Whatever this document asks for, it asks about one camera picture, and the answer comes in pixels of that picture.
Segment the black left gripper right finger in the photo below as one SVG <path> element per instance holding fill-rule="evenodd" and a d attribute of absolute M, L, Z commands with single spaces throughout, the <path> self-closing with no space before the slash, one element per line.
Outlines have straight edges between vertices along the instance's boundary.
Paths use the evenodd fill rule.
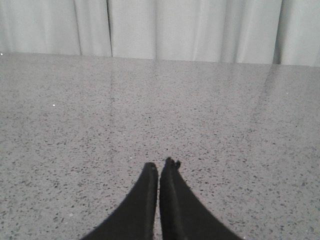
<path fill-rule="evenodd" d="M 160 177 L 159 209 L 164 240 L 239 240 L 198 200 L 168 157 Z"/>

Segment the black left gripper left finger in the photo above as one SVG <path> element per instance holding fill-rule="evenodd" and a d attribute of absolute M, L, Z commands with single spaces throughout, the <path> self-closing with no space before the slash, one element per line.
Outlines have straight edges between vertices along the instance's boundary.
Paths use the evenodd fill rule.
<path fill-rule="evenodd" d="M 144 164 L 142 172 L 121 204 L 84 240 L 152 240 L 157 205 L 158 170 Z"/>

